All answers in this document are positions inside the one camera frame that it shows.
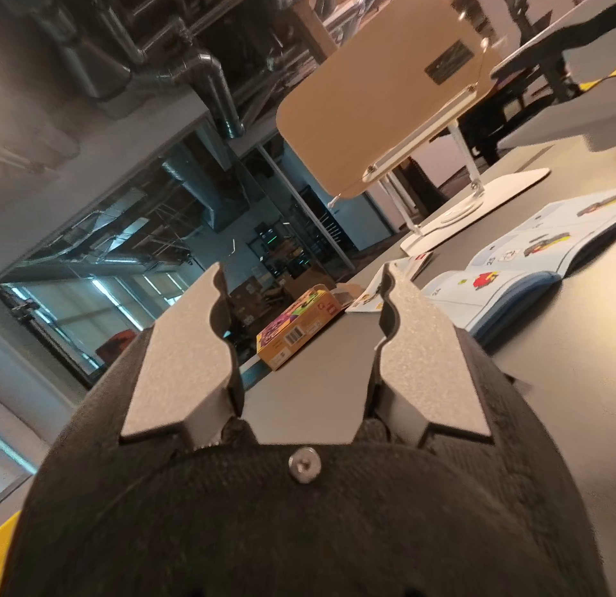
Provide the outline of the colourful cardboard lego box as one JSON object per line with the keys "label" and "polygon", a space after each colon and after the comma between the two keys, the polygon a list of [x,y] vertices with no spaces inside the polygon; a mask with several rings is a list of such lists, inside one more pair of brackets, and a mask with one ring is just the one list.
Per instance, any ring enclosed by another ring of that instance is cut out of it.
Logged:
{"label": "colourful cardboard lego box", "polygon": [[363,289],[340,283],[332,290],[316,285],[295,300],[256,337],[257,355],[272,371],[280,369],[309,341],[335,321]]}

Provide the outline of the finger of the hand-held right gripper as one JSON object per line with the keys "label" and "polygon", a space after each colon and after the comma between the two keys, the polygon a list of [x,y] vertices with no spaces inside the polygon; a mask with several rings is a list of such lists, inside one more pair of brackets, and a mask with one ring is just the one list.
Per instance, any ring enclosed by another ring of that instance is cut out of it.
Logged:
{"label": "finger of the hand-held right gripper", "polygon": [[591,152],[615,147],[615,94],[585,93],[550,106],[498,142],[499,149],[582,137]]}
{"label": "finger of the hand-held right gripper", "polygon": [[614,1],[584,0],[495,66],[490,77],[509,77],[554,54],[587,46],[614,29]]}

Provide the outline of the lego instruction booklet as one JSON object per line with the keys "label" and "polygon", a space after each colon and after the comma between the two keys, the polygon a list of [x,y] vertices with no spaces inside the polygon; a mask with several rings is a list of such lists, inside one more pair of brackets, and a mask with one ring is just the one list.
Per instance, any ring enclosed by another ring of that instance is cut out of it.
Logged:
{"label": "lego instruction booklet", "polygon": [[422,290],[482,347],[615,241],[615,189],[546,205]]}
{"label": "lego instruction booklet", "polygon": [[[405,279],[413,281],[431,257],[432,251],[427,251],[412,257],[389,261],[388,264],[402,273]],[[373,314],[382,311],[384,300],[381,289],[385,267],[385,264],[380,267],[363,292],[346,308],[348,314]]]}

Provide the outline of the pile of cardboard boxes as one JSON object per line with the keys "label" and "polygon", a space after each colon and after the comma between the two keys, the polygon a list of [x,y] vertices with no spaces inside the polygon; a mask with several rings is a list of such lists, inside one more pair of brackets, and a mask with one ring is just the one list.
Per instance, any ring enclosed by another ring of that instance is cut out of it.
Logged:
{"label": "pile of cardboard boxes", "polygon": [[270,316],[281,313],[306,291],[316,285],[324,285],[332,290],[336,282],[320,269],[309,268],[297,278],[283,272],[266,288],[256,277],[250,277],[229,294],[232,310],[245,326],[256,324]]}

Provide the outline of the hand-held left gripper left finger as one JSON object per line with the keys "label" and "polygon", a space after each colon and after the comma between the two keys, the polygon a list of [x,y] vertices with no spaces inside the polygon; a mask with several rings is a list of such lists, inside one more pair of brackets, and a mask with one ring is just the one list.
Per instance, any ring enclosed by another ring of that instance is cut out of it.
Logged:
{"label": "hand-held left gripper left finger", "polygon": [[120,433],[123,442],[178,434],[191,450],[220,442],[242,416],[244,387],[216,262],[156,321]]}

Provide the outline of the closed lego instruction booklet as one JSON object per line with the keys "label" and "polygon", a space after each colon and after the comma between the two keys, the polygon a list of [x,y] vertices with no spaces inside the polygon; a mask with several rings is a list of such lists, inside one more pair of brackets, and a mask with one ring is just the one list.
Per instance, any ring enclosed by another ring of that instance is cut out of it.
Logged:
{"label": "closed lego instruction booklet", "polygon": [[[413,281],[431,257],[432,251],[427,251],[412,257],[389,261],[388,264],[402,273],[405,279]],[[363,292],[346,308],[348,314],[373,314],[382,311],[384,300],[381,289],[385,267],[385,264],[380,267]]]}

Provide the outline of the silver ventilation ducts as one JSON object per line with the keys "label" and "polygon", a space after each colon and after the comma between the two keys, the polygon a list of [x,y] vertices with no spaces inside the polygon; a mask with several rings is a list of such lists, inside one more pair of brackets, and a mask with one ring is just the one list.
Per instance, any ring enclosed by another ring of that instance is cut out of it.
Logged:
{"label": "silver ventilation ducts", "polygon": [[50,37],[83,94],[190,85],[237,139],[357,31],[366,0],[5,0]]}

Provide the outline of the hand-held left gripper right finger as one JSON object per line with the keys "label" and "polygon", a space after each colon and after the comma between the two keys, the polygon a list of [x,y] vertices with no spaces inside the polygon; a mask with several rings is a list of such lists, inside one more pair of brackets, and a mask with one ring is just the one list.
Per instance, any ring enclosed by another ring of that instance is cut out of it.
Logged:
{"label": "hand-held left gripper right finger", "polygon": [[412,447],[435,434],[491,444],[458,329],[392,263],[383,267],[380,296],[373,417]]}

